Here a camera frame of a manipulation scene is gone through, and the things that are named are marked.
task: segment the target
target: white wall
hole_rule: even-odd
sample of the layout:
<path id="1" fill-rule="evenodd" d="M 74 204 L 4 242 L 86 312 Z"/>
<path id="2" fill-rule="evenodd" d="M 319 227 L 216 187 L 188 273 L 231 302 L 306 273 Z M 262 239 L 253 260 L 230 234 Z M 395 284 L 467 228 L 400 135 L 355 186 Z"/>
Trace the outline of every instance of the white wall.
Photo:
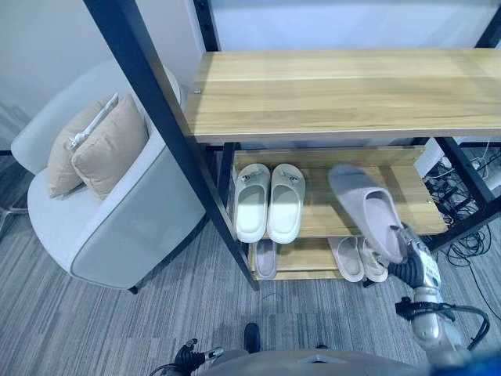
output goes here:
<path id="1" fill-rule="evenodd" d="M 162 61 L 190 87 L 204 45 L 190 0 L 137 0 Z M 0 150 L 59 90 L 113 58 L 82 0 L 2 0 Z"/>
<path id="2" fill-rule="evenodd" d="M 499 0 L 212 0 L 221 50 L 473 47 Z"/>

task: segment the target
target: white slipper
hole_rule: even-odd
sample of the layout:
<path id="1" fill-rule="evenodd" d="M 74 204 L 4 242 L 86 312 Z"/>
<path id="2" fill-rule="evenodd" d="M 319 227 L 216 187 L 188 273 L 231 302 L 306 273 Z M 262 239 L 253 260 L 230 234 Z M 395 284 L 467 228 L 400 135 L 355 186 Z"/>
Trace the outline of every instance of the white slipper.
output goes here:
<path id="1" fill-rule="evenodd" d="M 359 238 L 359 253 L 366 277 L 373 282 L 384 282 L 388 278 L 388 269 L 376 260 L 374 250 L 366 238 Z"/>
<path id="2" fill-rule="evenodd" d="M 391 262 L 402 262 L 398 238 L 391 228 L 402 224 L 390 193 L 362 169 L 349 164 L 332 168 L 329 184 L 373 250 Z"/>
<path id="3" fill-rule="evenodd" d="M 260 163 L 249 164 L 236 180 L 235 230 L 244 243 L 259 241 L 266 231 L 269 170 Z"/>
<path id="4" fill-rule="evenodd" d="M 330 249 L 336 259 L 337 268 L 345 280 L 359 282 L 364 276 L 363 264 L 357 248 L 356 237 L 330 237 Z"/>
<path id="5" fill-rule="evenodd" d="M 256 264 L 256 274 L 263 280 L 272 280 L 276 275 L 276 243 L 262 239 L 251 245 Z"/>
<path id="6" fill-rule="evenodd" d="M 288 244 L 299 234 L 305 187 L 297 167 L 284 163 L 273 170 L 267 230 L 276 243 Z"/>

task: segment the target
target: gray carpet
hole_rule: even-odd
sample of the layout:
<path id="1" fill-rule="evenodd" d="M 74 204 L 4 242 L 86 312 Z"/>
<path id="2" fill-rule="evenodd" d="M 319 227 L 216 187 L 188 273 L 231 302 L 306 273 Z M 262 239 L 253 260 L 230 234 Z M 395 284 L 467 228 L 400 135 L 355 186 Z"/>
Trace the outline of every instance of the gray carpet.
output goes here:
<path id="1" fill-rule="evenodd" d="M 0 157 L 0 200 L 13 200 L 30 178 Z M 492 249 L 474 260 L 486 298 L 501 312 L 501 222 L 492 224 Z M 447 302 L 486 312 L 470 270 L 439 265 Z M 261 327 L 264 350 L 313 348 L 377 354 L 410 364 L 425 356 L 394 303 L 410 289 L 389 279 L 369 289 L 342 280 L 261 282 L 253 292 L 209 223 L 169 265 L 160 264 L 134 296 L 65 274 L 40 245 L 26 216 L 0 240 L 0 374 L 148 375 L 170 363 L 189 338 L 197 348 L 241 349 L 243 328 Z M 478 352 L 501 348 L 501 323 Z M 459 315 L 471 337 L 480 320 Z"/>

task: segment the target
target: wooden shelf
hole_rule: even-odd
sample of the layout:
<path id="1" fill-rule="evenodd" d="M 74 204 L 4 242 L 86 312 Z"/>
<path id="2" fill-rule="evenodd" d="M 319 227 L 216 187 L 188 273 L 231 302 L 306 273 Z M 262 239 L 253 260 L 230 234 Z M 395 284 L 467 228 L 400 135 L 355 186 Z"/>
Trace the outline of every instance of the wooden shelf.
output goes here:
<path id="1" fill-rule="evenodd" d="M 501 135 L 501 50 L 208 52 L 198 142 Z"/>
<path id="2" fill-rule="evenodd" d="M 235 153 L 234 166 L 237 172 L 250 163 L 263 163 L 273 168 L 288 161 L 299 167 L 306 180 L 300 238 L 359 235 L 357 226 L 341 207 L 327 181 L 327 174 L 332 166 L 346 161 L 360 166 L 389 189 L 400 219 L 416 233 L 441 233 L 446 230 L 446 225 L 412 166 L 421 150 L 421 147 L 412 146 L 340 150 L 242 150 Z"/>
<path id="3" fill-rule="evenodd" d="M 249 252 L 249 267 L 254 277 L 255 264 Z M 298 239 L 278 245 L 274 280 L 316 280 L 342 278 L 326 239 Z"/>

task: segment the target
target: beige pillow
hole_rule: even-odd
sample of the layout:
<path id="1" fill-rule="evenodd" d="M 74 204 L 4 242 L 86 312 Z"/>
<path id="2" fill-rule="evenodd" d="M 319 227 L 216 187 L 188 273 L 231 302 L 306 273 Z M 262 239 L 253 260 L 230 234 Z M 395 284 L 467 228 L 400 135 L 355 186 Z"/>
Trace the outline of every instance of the beige pillow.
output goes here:
<path id="1" fill-rule="evenodd" d="M 104 200 L 147 141 L 144 120 L 128 95 L 78 147 L 71 163 L 88 188 Z"/>
<path id="2" fill-rule="evenodd" d="M 71 165 L 71 157 L 73 157 L 74 152 L 70 148 L 70 139 L 87 128 L 109 99 L 102 99 L 86 107 L 71 119 L 56 137 L 49 155 L 46 172 L 50 197 L 68 193 L 81 184 L 81 179 Z"/>

